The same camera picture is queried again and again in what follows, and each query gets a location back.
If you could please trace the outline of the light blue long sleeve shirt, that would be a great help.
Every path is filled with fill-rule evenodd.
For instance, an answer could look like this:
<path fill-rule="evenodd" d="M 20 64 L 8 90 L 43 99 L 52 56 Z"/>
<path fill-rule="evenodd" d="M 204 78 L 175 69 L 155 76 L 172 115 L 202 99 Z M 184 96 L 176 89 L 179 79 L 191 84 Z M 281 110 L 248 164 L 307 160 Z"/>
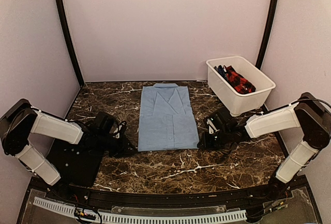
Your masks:
<path fill-rule="evenodd" d="M 186 86 L 156 83 L 141 94 L 138 151 L 197 149 L 199 135 Z"/>

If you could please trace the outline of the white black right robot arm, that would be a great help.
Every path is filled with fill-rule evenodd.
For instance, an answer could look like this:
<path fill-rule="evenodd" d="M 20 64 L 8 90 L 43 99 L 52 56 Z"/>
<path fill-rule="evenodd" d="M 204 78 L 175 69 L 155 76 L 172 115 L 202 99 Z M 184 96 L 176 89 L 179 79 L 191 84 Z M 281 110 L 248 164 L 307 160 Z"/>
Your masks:
<path fill-rule="evenodd" d="M 289 186 L 290 181 L 309 165 L 310 161 L 330 143 L 330 103 L 305 92 L 281 107 L 252 114 L 246 118 L 232 117 L 226 107 L 205 118 L 198 148 L 223 150 L 226 146 L 278 133 L 287 149 L 285 160 L 273 172 L 264 188 L 264 196 L 275 200 Z"/>

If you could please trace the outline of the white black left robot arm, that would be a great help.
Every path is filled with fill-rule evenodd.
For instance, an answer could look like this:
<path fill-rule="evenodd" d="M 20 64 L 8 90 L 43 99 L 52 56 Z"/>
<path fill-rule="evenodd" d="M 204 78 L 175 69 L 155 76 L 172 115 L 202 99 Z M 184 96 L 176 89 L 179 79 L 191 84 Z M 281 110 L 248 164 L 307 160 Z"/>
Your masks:
<path fill-rule="evenodd" d="M 69 121 L 20 99 L 1 117 L 1 144 L 6 155 L 53 186 L 60 200 L 69 201 L 73 190 L 65 183 L 93 186 L 103 156 L 137 153 L 126 129 L 126 121 L 105 112 L 85 123 Z"/>

